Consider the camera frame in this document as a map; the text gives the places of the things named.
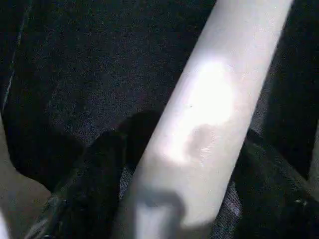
dark background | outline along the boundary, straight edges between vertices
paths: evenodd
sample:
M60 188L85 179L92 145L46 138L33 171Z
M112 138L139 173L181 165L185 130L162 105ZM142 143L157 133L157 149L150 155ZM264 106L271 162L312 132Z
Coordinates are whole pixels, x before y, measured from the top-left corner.
M52 190L102 132L162 112L213 5L2 1L0 103L17 170ZM295 1L251 125L304 177L319 112L318 15L318 1Z

white cylindrical pipe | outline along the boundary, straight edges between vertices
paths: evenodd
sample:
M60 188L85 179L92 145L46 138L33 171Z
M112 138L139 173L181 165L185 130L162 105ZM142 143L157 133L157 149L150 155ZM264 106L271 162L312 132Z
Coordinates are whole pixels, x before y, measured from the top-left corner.
M167 238L174 223L196 231L216 218L291 2L217 1L134 174L115 238Z

dark fabric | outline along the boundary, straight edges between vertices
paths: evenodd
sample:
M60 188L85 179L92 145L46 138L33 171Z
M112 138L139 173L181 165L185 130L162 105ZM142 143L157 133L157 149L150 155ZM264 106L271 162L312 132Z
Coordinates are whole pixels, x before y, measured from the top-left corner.
M242 208L237 237L319 237L319 231L307 225L319 226L319 204L312 204L307 182L253 131L247 134L233 180ZM308 215L308 206L317 216Z
M245 238L244 235L236 235L238 225L242 217L241 214L242 207L236 191L235 183L231 182L226 191L219 214L212 225L209 239Z
M135 113L161 112L213 2L34 0L15 49L26 2L4 1L1 104L14 59L2 117L16 168L53 190L102 132ZM318 118L319 4L295 2L252 129L307 177Z
M119 203L125 141L106 132L85 150L25 239L108 238Z

white tube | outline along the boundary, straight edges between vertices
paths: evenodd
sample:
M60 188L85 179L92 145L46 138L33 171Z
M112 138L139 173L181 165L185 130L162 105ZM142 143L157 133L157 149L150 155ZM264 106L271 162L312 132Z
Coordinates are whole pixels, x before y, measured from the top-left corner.
M185 231L216 218L291 2L217 1L134 174L115 238L166 238L178 211Z
M0 238L24 238L49 197L43 185L21 175L12 165L0 116Z

white pole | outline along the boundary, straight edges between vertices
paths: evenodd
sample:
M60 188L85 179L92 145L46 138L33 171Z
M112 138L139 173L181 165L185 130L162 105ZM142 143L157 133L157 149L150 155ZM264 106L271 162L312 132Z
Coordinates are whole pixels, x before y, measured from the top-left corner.
M176 207L182 230L216 218L291 3L217 1L134 174L115 238L166 238Z

